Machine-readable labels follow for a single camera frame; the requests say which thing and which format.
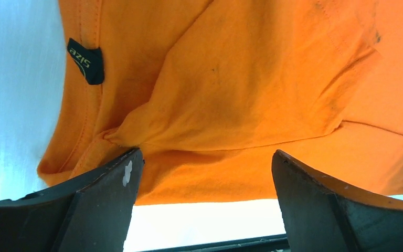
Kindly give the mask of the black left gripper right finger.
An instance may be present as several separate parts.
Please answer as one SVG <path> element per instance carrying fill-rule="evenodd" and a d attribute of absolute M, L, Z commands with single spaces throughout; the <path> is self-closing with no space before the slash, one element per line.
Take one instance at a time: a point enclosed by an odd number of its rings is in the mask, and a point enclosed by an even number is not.
<path fill-rule="evenodd" d="M 281 150 L 272 176 L 292 251 L 403 251 L 403 200 L 348 184 Z"/>

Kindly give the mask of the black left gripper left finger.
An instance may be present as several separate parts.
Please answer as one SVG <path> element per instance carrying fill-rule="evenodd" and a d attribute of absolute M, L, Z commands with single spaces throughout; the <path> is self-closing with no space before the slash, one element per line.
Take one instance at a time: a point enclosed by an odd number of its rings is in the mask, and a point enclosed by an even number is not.
<path fill-rule="evenodd" d="M 131 149 L 94 170 L 0 201 L 0 251 L 122 251 L 144 166 Z"/>

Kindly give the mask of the orange t-shirt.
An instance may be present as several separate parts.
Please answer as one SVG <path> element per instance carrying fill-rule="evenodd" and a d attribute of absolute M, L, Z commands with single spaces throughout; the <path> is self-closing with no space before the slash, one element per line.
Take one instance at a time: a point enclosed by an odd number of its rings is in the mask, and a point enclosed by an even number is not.
<path fill-rule="evenodd" d="M 139 205 L 276 196 L 282 150 L 403 194 L 403 1 L 60 1 L 54 186 L 141 149 Z"/>

